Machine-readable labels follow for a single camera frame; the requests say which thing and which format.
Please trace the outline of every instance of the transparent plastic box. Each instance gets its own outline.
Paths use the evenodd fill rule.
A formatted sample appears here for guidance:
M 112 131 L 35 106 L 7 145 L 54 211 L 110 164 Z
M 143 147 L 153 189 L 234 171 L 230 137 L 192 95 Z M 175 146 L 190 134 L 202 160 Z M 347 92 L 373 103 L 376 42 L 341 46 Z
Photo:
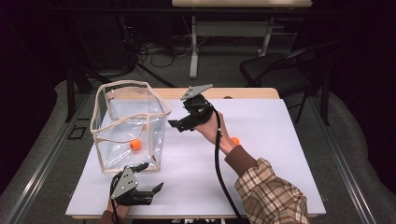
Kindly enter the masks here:
M 102 85 L 96 93 L 91 121 L 102 171 L 119 172 L 144 162 L 149 163 L 146 170 L 160 170 L 165 122 L 171 111 L 146 82 L 125 80 Z

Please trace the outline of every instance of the black cable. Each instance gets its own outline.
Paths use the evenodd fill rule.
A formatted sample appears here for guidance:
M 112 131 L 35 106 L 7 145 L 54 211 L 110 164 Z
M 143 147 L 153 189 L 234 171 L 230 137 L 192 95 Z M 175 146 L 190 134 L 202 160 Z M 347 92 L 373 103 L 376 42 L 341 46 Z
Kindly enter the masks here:
M 230 206 L 233 208 L 233 211 L 235 212 L 236 216 L 238 217 L 238 220 L 240 223 L 244 223 L 244 219 L 242 219 L 241 214 L 239 214 L 238 209 L 236 208 L 235 204 L 233 203 L 233 199 L 231 198 L 230 193 L 228 192 L 227 188 L 225 187 L 224 181 L 221 176 L 221 171 L 220 171 L 220 166 L 219 166 L 219 149 L 220 149 L 220 138 L 221 138 L 221 125 L 220 125 L 220 117 L 219 117 L 219 112 L 215 109 L 213 105 L 212 109 L 213 112 L 215 112 L 216 115 L 216 120 L 218 122 L 218 131 L 216 133 L 216 144 L 215 144 L 215 166 L 216 166 L 216 174 L 218 175 L 218 180 L 221 184 L 221 188 L 224 191 L 225 196 L 228 199 L 228 202 L 230 203 Z
M 168 80 L 164 79 L 163 77 L 160 77 L 157 74 L 155 74 L 155 73 L 151 72 L 150 70 L 148 70 L 147 67 L 145 67 L 143 64 L 137 63 L 136 65 L 141 67 L 143 70 L 145 70 L 147 73 L 149 73 L 152 77 L 154 77 L 155 79 L 161 81 L 161 83 L 167 85 L 168 87 L 177 88 L 177 86 L 174 85 L 173 83 L 169 82 Z
M 111 198 L 111 195 L 114 192 L 115 185 L 117 185 L 118 181 L 120 180 L 121 175 L 122 175 L 122 173 L 118 173 L 117 175 L 115 175 L 113 177 L 113 180 L 111 181 L 111 184 L 110 184 L 110 198 Z M 117 214 L 117 206 L 116 206 L 116 204 L 114 202 L 115 200 L 110 199 L 110 201 L 111 201 L 111 206 L 113 207 L 113 214 L 111 215 L 111 220 L 115 224 L 120 224 L 119 215 Z

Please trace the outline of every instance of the plaid sleeve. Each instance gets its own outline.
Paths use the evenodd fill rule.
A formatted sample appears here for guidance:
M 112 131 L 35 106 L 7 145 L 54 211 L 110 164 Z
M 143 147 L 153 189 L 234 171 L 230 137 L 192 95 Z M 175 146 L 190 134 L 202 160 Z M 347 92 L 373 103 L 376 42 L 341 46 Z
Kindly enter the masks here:
M 235 183 L 251 223 L 309 223 L 304 194 L 274 174 L 264 159 Z

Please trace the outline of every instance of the white table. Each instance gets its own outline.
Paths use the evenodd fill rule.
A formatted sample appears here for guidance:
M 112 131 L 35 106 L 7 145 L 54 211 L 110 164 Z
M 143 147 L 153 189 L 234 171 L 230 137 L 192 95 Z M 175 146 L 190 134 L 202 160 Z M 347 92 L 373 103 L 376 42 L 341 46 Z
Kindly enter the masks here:
M 172 0 L 173 7 L 311 7 L 311 0 Z M 256 36 L 264 37 L 259 56 L 264 56 L 274 28 L 274 18 L 268 21 L 191 21 L 191 66 L 190 78 L 197 78 L 197 36 Z
M 276 174 L 300 188 L 307 197 L 308 214 L 325 214 L 322 200 L 306 162 L 288 110 L 279 99 L 209 100 L 224 114 L 231 136 L 254 157 L 273 164 Z M 182 119 L 187 111 L 179 100 L 169 100 L 169 119 Z M 241 214 L 245 214 L 233 188 L 236 173 L 224 162 L 220 169 Z M 99 218 L 106 210 L 109 186 L 114 174 L 101 172 L 96 149 L 92 147 L 66 214 L 75 218 Z M 134 218 L 228 218 L 235 217 L 215 172 L 214 146 L 198 132 L 180 133 L 167 124 L 162 169 L 136 175 L 138 190 L 151 190 L 164 182 L 150 206 L 135 206 Z

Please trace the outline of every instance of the desk leg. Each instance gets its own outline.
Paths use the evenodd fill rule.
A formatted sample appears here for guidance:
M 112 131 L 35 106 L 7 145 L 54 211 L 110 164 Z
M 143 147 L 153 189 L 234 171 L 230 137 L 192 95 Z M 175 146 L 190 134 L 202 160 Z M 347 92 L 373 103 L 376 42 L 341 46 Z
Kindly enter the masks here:
M 265 34 L 265 38 L 262 41 L 262 48 L 258 50 L 259 52 L 259 57 L 261 56 L 265 56 L 265 54 L 267 53 L 268 50 L 268 44 L 270 43 L 270 39 L 271 39 L 271 34 L 272 34 L 272 29 L 273 29 L 273 25 L 274 25 L 274 18 L 271 18 L 268 22 L 268 26 L 267 26 L 267 31 Z
M 198 70 L 198 49 L 197 49 L 197 28 L 195 16 L 192 17 L 191 23 L 191 67 L 190 67 L 190 78 L 197 78 Z

